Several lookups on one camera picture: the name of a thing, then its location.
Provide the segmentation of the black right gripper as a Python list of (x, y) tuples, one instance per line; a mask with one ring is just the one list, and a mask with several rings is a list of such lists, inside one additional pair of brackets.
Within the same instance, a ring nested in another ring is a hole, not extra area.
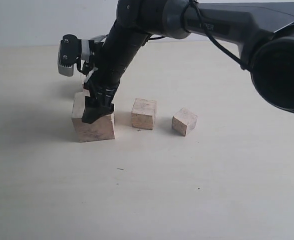
[(117, 83), (105, 83), (95, 79), (95, 73), (89, 72), (84, 83), (87, 84), (90, 96), (85, 97), (85, 109), (82, 122), (92, 124), (101, 117), (114, 112), (113, 99), (119, 87)]

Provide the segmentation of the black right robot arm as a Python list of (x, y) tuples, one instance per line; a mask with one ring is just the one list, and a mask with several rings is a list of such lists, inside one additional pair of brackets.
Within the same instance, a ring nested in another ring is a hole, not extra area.
[(121, 0), (116, 20), (95, 54), (86, 83), (84, 123), (114, 111), (120, 78), (153, 35), (206, 36), (250, 72), (261, 97), (294, 114), (294, 1), (199, 3), (194, 0)]

